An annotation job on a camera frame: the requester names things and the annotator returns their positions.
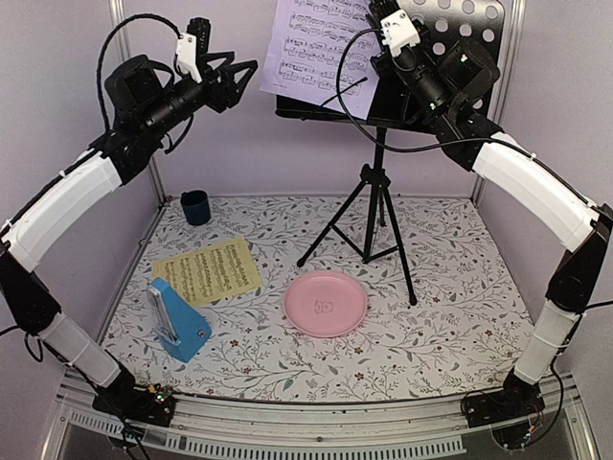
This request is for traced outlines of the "black music stand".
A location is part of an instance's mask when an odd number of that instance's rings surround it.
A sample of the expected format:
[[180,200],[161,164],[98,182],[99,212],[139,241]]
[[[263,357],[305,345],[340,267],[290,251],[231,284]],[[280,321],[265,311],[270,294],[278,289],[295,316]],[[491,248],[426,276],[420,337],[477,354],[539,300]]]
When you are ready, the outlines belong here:
[[426,49],[430,43],[429,29],[418,20],[412,22],[420,33],[420,44],[416,47],[426,53],[425,83],[422,88],[409,89],[396,76],[379,78],[388,86],[384,91],[386,96],[401,97],[397,103],[401,113],[393,117],[390,110],[383,109],[381,117],[371,120],[371,126],[376,129],[371,138],[375,145],[374,161],[362,167],[358,185],[298,260],[298,266],[306,263],[329,232],[335,232],[348,246],[354,245],[338,228],[337,222],[362,190],[369,187],[371,196],[365,241],[362,247],[354,250],[364,263],[397,252],[404,277],[409,279],[408,261],[389,191],[391,180],[383,167],[384,153],[393,150],[385,143],[388,127],[430,129],[438,140],[437,148],[466,170],[473,166],[486,137],[501,129],[473,107],[500,77],[488,50],[474,39],[463,36],[444,55],[434,58]]

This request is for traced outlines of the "purple sheet music page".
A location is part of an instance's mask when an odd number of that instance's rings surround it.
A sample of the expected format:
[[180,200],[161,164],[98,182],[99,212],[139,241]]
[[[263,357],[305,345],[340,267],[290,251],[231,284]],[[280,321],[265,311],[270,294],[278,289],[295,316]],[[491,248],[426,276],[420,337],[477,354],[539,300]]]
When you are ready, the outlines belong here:
[[279,1],[263,65],[260,90],[340,112],[335,83],[357,119],[367,118],[378,76],[370,58],[378,53],[369,28],[368,3],[351,0]]

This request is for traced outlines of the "yellow sheet music page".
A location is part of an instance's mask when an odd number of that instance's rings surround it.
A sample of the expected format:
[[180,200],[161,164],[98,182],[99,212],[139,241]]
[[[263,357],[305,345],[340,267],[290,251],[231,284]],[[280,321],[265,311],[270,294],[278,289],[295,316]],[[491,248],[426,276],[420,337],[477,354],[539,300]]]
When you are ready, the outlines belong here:
[[244,237],[154,261],[151,277],[167,282],[191,307],[203,307],[262,287]]

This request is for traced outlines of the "blue metronome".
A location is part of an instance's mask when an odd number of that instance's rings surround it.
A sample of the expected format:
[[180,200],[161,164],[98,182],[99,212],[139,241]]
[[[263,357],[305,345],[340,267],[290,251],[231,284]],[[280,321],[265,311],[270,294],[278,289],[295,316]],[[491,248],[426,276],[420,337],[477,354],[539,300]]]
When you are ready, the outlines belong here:
[[147,298],[164,350],[174,359],[188,363],[210,339],[209,323],[161,278],[148,285]]

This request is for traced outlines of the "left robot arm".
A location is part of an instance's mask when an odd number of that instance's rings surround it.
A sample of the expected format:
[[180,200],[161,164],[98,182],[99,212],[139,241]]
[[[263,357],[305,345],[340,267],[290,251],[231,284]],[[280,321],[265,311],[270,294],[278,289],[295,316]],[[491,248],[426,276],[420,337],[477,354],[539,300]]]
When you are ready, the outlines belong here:
[[179,67],[182,76],[167,83],[157,74],[168,66],[145,55],[117,67],[104,83],[115,109],[112,128],[1,232],[1,293],[16,326],[105,388],[106,401],[123,416],[135,415],[143,405],[140,391],[123,380],[129,373],[63,313],[34,271],[90,208],[147,167],[172,129],[203,106],[221,113],[238,104],[259,65],[254,59],[235,62],[233,53],[224,52]]

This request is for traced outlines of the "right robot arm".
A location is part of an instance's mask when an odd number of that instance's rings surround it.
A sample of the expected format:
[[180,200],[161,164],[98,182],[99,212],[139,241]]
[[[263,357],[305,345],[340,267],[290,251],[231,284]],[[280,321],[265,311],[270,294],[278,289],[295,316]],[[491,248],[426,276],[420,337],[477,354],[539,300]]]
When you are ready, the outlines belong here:
[[515,198],[565,249],[533,335],[495,398],[499,414],[514,418],[531,404],[532,389],[589,308],[609,244],[612,210],[575,191],[474,110],[500,76],[488,50],[477,41],[462,38],[434,61],[420,43],[385,39],[373,66],[406,85],[446,156]]

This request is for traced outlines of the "dark blue cup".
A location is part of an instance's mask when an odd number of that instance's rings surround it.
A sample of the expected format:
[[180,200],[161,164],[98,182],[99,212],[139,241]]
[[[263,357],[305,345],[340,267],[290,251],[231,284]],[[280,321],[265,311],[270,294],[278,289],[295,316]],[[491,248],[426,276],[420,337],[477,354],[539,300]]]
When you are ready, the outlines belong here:
[[211,210],[208,194],[202,190],[184,192],[180,197],[180,204],[191,226],[207,224],[211,219]]

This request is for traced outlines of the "floral table mat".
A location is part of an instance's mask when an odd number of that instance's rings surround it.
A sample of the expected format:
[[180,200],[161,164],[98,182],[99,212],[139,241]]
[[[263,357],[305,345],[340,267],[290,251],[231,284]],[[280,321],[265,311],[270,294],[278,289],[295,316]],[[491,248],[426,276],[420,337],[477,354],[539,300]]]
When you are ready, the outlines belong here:
[[[283,312],[298,259],[341,206],[338,197],[215,197],[212,221],[192,227],[167,206],[105,333],[104,347],[141,383],[205,396],[290,403],[417,399],[501,385],[532,333],[530,315],[471,202],[395,196],[404,257],[364,264],[368,201],[340,220],[306,271],[333,270],[365,288],[352,333],[310,338]],[[251,292],[204,306],[213,334],[189,362],[170,357],[146,298],[154,262],[238,237],[261,275]]]

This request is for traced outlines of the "pink plate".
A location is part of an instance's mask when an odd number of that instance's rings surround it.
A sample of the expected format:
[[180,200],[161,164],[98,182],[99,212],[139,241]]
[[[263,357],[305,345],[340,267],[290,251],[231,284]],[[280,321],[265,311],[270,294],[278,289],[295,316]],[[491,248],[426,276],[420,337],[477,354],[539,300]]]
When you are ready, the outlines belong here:
[[299,332],[334,338],[355,330],[366,316],[368,296],[354,278],[316,270],[298,276],[284,293],[284,316]]

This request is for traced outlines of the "right aluminium frame post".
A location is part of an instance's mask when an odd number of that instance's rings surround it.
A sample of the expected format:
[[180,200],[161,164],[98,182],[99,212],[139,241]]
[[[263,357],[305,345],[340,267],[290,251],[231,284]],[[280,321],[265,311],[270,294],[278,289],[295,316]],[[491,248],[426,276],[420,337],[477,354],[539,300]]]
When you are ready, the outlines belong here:
[[505,17],[498,58],[501,77],[494,84],[488,109],[488,117],[498,126],[503,124],[509,101],[511,80],[521,43],[526,3],[526,0],[502,1]]

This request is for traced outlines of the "aluminium frame post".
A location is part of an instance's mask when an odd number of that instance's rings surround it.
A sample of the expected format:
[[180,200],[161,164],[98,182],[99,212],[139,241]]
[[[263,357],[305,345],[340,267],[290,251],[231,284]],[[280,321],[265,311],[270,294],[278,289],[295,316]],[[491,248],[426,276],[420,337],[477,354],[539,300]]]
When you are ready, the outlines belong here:
[[[139,19],[151,19],[151,15],[139,13],[126,17],[123,1],[109,1],[108,4],[113,29],[106,43],[116,42],[117,54],[121,62],[118,70],[127,71],[135,67],[138,60],[130,52],[126,26]],[[163,206],[166,202],[166,195],[157,164],[153,159],[156,149],[159,149],[162,144],[142,129],[139,131],[137,121],[134,119],[128,120],[127,126],[120,124],[119,127],[114,127],[111,140],[118,145],[118,152],[114,158],[119,161],[119,173],[124,184],[127,185],[140,173],[147,172],[157,205]]]
[[503,124],[509,101],[511,80],[521,43],[526,3],[526,0],[502,1],[505,17],[498,58],[501,77],[494,84],[488,109],[488,117],[498,126]]

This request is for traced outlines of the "left aluminium frame post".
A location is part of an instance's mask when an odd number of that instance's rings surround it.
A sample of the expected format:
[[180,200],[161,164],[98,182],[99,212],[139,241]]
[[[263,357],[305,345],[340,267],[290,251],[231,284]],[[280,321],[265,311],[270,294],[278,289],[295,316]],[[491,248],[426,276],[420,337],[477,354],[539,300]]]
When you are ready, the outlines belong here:
[[[127,71],[135,67],[138,60],[130,52],[126,26],[139,19],[151,19],[151,15],[139,13],[126,17],[123,1],[109,1],[108,4],[113,29],[106,43],[116,42],[117,54],[121,62],[118,70]],[[119,173],[124,184],[127,185],[140,173],[147,172],[157,205],[163,206],[166,202],[166,195],[157,164],[153,159],[156,149],[159,149],[162,144],[142,129],[139,131],[137,121],[134,119],[128,120],[127,126],[120,124],[119,127],[114,127],[111,140],[118,145],[118,152],[114,158],[119,161]]]

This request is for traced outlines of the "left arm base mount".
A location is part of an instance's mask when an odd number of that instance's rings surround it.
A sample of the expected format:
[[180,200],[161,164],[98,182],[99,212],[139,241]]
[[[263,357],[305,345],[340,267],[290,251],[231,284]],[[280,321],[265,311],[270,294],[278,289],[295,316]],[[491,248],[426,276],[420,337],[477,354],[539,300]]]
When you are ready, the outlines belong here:
[[96,386],[92,407],[118,419],[169,427],[176,400],[170,387],[160,383],[147,387],[136,384],[126,370],[106,388]]

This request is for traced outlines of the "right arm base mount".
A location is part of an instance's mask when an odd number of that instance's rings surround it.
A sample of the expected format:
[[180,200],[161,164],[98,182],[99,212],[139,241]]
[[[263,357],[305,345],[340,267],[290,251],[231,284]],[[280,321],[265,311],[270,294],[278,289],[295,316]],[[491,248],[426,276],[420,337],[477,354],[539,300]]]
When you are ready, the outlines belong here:
[[460,409],[469,427],[520,420],[517,424],[498,427],[491,432],[500,448],[513,451],[526,448],[542,426],[545,402],[537,383],[528,384],[509,375],[500,390],[467,393]]

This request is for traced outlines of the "aluminium front rail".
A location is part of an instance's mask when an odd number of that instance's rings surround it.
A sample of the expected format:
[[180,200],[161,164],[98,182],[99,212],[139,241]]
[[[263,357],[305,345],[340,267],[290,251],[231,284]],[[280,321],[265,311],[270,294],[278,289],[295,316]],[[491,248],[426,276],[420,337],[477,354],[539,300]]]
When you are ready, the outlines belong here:
[[570,375],[541,383],[546,408],[528,447],[509,450],[526,418],[470,426],[462,397],[297,404],[180,395],[169,426],[134,424],[134,443],[68,372],[57,392],[45,459],[597,459]]

